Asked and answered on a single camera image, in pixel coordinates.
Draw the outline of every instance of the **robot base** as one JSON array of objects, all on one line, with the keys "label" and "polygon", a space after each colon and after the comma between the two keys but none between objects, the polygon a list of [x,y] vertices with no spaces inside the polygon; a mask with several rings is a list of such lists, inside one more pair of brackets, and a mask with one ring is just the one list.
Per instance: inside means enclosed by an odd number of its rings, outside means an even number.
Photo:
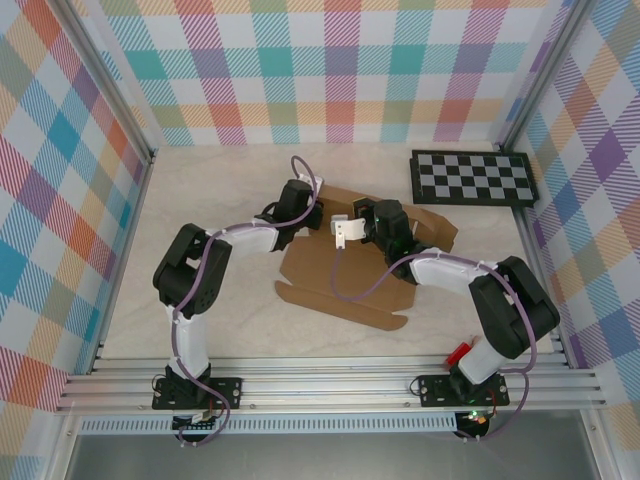
[{"label": "robot base", "polygon": [[[153,410],[220,410],[222,401],[171,370],[165,368],[165,377],[158,378],[153,385],[154,395],[151,403]],[[242,397],[242,379],[211,378],[211,365],[198,380],[227,399],[231,410],[240,408]]]},{"label": "robot base", "polygon": [[504,407],[509,405],[509,392],[504,377],[492,375],[465,401],[451,385],[451,376],[421,375],[418,380],[420,405],[423,407]]}]

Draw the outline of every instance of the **checkerboard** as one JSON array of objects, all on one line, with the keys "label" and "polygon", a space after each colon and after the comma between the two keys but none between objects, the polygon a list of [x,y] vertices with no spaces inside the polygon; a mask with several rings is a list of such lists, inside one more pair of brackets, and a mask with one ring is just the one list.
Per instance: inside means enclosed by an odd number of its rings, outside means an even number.
[{"label": "checkerboard", "polygon": [[413,203],[531,207],[538,199],[524,153],[414,150]]}]

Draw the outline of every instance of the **plaid wall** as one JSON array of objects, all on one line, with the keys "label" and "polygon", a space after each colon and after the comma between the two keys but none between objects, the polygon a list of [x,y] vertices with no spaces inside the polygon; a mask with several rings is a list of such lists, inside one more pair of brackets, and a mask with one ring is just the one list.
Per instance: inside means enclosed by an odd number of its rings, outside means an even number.
[{"label": "plaid wall", "polygon": [[527,76],[524,82],[522,83],[522,86],[520,87],[518,96],[513,102],[513,105],[511,106],[511,110],[509,110],[509,115],[507,115],[507,120],[504,122],[504,125],[502,125],[502,128],[500,129],[500,134],[498,135],[498,138],[497,138],[498,144],[503,144],[504,141],[506,140],[506,137],[509,133],[509,129],[511,128],[514,120],[518,116],[518,113],[520,112],[520,109],[522,107],[522,103],[527,98],[527,95],[529,95],[529,92],[531,91],[531,87],[533,86],[533,82],[536,80],[536,78],[538,77],[538,73],[540,73],[542,66],[545,64],[547,60],[547,56],[551,51],[551,46],[553,45],[553,42],[555,41],[555,39],[558,37],[558,34],[560,33],[560,31],[562,30],[562,26],[564,25],[564,22],[567,19],[567,16],[571,11],[571,7],[573,6],[574,3],[575,3],[575,0],[562,0],[562,6],[560,7],[560,10],[556,15],[556,18],[553,20],[553,24],[551,25],[551,28],[547,32],[546,37],[544,38],[544,42],[542,43],[542,46],[540,47],[540,50],[536,55],[536,59],[531,64],[531,67],[529,68],[529,72],[527,72]]},{"label": "plaid wall", "polygon": [[0,478],[34,478],[143,162],[45,0],[0,0]]},{"label": "plaid wall", "polygon": [[142,115],[142,112],[140,111],[139,105],[137,104],[133,95],[131,94],[131,90],[129,89],[129,87],[127,86],[127,83],[122,78],[120,69],[116,66],[116,63],[113,60],[113,56],[111,55],[111,52],[109,52],[109,49],[107,48],[102,36],[98,33],[98,29],[96,27],[95,22],[89,16],[89,12],[87,11],[87,8],[84,4],[84,0],[71,0],[71,3],[73,7],[76,9],[76,13],[79,15],[82,23],[84,24],[84,27],[86,28],[87,33],[89,34],[89,37],[93,41],[93,44],[102,55],[102,59],[104,60],[105,66],[109,70],[111,77],[113,78],[116,85],[120,89],[120,93],[122,93],[124,100],[129,105],[129,108],[131,109],[131,113],[133,114],[136,121],[138,122],[138,125],[140,126],[140,130],[142,131],[143,135],[147,139],[147,142],[154,147],[159,146],[159,139],[156,139],[153,133],[151,132],[145,117]]},{"label": "plaid wall", "polygon": [[[199,145],[497,137],[530,82],[527,47],[547,33],[539,20],[559,1],[100,4],[153,112],[143,121],[170,145]],[[115,67],[98,29],[88,30]]]},{"label": "plaid wall", "polygon": [[533,159],[541,199],[530,215],[572,350],[598,372],[620,452],[636,467],[639,25],[640,0],[601,0],[517,146]]}]

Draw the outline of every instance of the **black bracket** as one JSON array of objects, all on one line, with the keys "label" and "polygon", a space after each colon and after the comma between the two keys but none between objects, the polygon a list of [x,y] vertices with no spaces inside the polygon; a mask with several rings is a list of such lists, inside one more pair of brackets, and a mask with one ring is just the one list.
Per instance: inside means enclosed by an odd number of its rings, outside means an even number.
[{"label": "black bracket", "polygon": [[[360,242],[373,242],[384,253],[384,261],[389,267],[407,255],[431,247],[413,238],[409,217],[398,200],[361,198],[353,202],[353,214],[354,218],[365,220],[366,236]],[[400,280],[417,284],[408,262],[397,266],[392,273]]]},{"label": "black bracket", "polygon": [[[498,263],[497,271],[517,293],[536,340],[558,326],[558,309],[522,259],[509,257]],[[493,276],[484,275],[469,284],[469,291],[491,347],[512,360],[522,355],[530,347],[529,337],[520,312],[505,297],[502,285]]]},{"label": "black bracket", "polygon": [[458,426],[458,430],[453,432],[456,437],[484,437],[489,432],[491,417],[486,418],[484,422],[480,423],[470,415],[471,412],[456,413],[456,425]]},{"label": "black bracket", "polygon": [[451,385],[448,374],[421,375],[417,377],[417,394],[423,407],[504,407],[509,405],[509,392],[504,376],[495,374],[467,402],[462,402]]},{"label": "black bracket", "polygon": [[[268,223],[282,223],[299,217],[307,209],[309,200],[313,197],[313,189],[302,180],[289,180],[280,194],[277,202],[270,203],[256,218]],[[278,238],[273,251],[284,250],[302,228],[308,227],[318,230],[322,224],[324,205],[316,200],[309,215],[299,223],[288,227],[278,228]]]},{"label": "black bracket", "polygon": [[[158,290],[164,305],[176,306],[193,286],[196,267],[188,260],[200,260],[208,242],[207,232],[192,224],[184,225],[169,250],[153,274],[153,286]],[[206,312],[218,298],[224,273],[231,257],[232,246],[223,240],[214,240],[209,250],[206,265],[202,265],[203,275],[195,295],[184,306],[182,314],[191,318],[194,314]]]},{"label": "black bracket", "polygon": [[[160,377],[153,385],[151,402],[153,410],[220,410],[222,400],[202,390],[191,380],[174,373],[169,366],[166,377]],[[231,410],[240,408],[242,399],[242,379],[238,377],[209,377],[211,366],[198,380],[217,391],[229,402]]]}]

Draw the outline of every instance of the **black mounting plate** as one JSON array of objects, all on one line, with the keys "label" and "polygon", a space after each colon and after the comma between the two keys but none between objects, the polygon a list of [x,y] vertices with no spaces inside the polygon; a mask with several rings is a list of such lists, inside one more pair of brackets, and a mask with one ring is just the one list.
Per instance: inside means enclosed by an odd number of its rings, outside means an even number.
[{"label": "black mounting plate", "polygon": [[469,403],[460,401],[456,392],[451,387],[448,374],[421,375],[417,380],[420,405],[423,407],[492,407],[493,398],[490,391],[495,395],[495,404],[497,407],[509,405],[509,392],[507,391],[507,384],[502,375],[493,375],[490,377],[487,380],[486,388],[478,392]]},{"label": "black mounting plate", "polygon": [[[166,378],[158,378],[156,380],[155,389],[158,392],[165,391],[168,385],[164,385],[165,382],[168,382]],[[224,398],[229,402],[229,406],[231,410],[237,410],[240,408],[240,400],[242,399],[242,379],[238,377],[212,377],[207,378],[203,381],[213,390],[220,393]],[[193,403],[180,403],[177,401],[171,400],[168,396],[165,395],[154,395],[153,402],[151,404],[151,408],[153,410],[209,410],[210,404],[209,399],[213,399],[213,407],[214,410],[220,410],[222,408],[222,401],[216,397],[212,397],[209,394],[206,394],[202,401],[198,404]]]}]

